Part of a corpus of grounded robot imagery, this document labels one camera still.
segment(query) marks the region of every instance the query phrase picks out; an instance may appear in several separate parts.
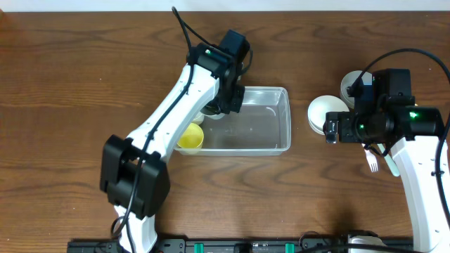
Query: wooden table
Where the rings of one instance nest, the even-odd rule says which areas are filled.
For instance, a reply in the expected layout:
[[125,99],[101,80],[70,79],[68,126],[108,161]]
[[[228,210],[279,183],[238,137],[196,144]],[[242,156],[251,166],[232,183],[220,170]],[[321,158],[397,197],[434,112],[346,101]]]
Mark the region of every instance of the wooden table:
[[[227,29],[255,50],[246,86],[288,90],[292,146],[277,157],[184,157],[157,231],[190,238],[297,238],[349,229],[412,235],[400,178],[359,145],[329,145],[307,123],[317,96],[397,48],[450,64],[448,13],[182,13],[218,43]],[[0,26],[0,252],[64,252],[106,238],[116,217],[99,190],[102,147],[160,104],[185,63],[171,13],[6,13]],[[373,69],[407,67],[419,105],[445,119],[450,86],[427,58],[404,53]]]

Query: yellow cup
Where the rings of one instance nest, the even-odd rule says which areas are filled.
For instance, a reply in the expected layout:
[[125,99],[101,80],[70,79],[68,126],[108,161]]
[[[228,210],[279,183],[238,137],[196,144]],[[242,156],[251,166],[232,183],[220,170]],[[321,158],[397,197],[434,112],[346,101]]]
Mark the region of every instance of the yellow cup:
[[190,123],[177,144],[180,148],[201,149],[204,137],[202,128],[197,124]]

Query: gray plastic container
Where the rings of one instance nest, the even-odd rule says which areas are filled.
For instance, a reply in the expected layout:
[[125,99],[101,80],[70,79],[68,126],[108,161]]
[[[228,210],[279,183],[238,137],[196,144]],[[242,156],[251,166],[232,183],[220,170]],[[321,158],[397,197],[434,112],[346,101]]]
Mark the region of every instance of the gray plastic container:
[[205,117],[200,127],[205,138],[198,152],[175,150],[182,155],[280,155],[290,147],[288,92],[281,87],[246,86],[239,113],[221,119]]

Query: white wall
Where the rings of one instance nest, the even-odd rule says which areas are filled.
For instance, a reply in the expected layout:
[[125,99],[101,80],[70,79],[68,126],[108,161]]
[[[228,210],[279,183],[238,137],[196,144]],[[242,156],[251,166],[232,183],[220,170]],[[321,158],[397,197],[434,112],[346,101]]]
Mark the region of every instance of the white wall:
[[0,0],[11,11],[450,11],[450,0]]

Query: fork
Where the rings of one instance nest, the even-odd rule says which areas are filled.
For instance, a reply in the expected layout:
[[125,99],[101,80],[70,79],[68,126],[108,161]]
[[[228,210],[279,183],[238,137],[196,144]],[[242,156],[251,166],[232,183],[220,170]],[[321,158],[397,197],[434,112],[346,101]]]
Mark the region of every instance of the fork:
[[371,172],[377,172],[378,171],[377,157],[374,154],[372,154],[369,150],[366,150],[365,148],[364,152],[366,152],[366,159],[369,167],[371,168]]

